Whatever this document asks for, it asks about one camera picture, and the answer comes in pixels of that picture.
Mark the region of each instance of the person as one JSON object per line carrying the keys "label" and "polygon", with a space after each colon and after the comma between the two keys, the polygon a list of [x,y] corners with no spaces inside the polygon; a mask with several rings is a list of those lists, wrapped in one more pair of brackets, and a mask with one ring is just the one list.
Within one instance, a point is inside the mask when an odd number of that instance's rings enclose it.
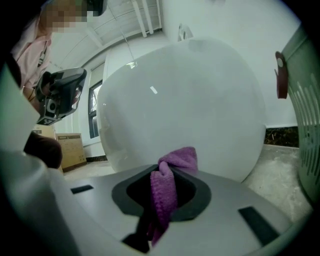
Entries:
{"label": "person", "polygon": [[[40,103],[35,97],[34,87],[50,63],[52,34],[59,28],[78,21],[77,18],[84,13],[83,9],[84,6],[76,4],[76,0],[47,1],[39,14],[24,28],[20,40],[11,50],[20,71],[20,76],[16,75],[16,81],[23,95],[37,111]],[[40,158],[49,168],[57,169],[62,162],[60,144],[55,139],[35,132],[31,132],[24,152]]]}

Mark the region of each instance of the purple cloth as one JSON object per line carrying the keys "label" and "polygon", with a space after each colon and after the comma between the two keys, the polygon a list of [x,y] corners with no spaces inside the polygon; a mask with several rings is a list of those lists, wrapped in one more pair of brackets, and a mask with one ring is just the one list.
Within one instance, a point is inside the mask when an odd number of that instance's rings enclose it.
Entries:
{"label": "purple cloth", "polygon": [[194,147],[183,147],[161,157],[159,171],[150,174],[151,207],[155,212],[148,229],[148,237],[154,246],[169,226],[171,214],[178,207],[178,197],[173,172],[168,164],[182,170],[198,170],[197,153]]}

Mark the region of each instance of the floor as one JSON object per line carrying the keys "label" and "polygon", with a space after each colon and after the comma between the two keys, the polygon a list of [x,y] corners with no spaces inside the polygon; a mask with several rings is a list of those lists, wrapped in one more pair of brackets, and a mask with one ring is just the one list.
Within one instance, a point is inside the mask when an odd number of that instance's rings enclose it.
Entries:
{"label": "floor", "polygon": [[[264,145],[257,164],[243,184],[296,222],[312,211],[298,183],[298,166],[298,148]],[[114,173],[107,161],[100,161],[69,171],[64,177],[74,181]]]}

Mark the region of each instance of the white pipe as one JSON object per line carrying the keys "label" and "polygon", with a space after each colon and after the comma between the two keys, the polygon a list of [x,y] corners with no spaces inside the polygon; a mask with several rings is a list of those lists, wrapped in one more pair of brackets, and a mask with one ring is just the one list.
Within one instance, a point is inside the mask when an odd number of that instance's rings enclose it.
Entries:
{"label": "white pipe", "polygon": [[137,1],[136,0],[132,0],[132,5],[133,5],[133,8],[134,8],[136,17],[138,18],[138,22],[139,22],[139,25],[140,25],[140,29],[142,31],[142,35],[143,35],[144,38],[146,38],[147,37],[147,33],[146,33],[144,22],[142,21],[142,17],[141,17],[141,13],[140,13]]}
{"label": "white pipe", "polygon": [[162,22],[161,22],[161,13],[160,13],[160,4],[159,4],[159,0],[156,0],[156,8],[158,9],[159,27],[160,27],[160,28],[162,28]]}
{"label": "white pipe", "polygon": [[151,17],[149,13],[147,0],[142,0],[142,5],[143,5],[145,17],[146,17],[146,22],[148,23],[149,33],[152,35],[154,33],[154,29],[152,28]]}

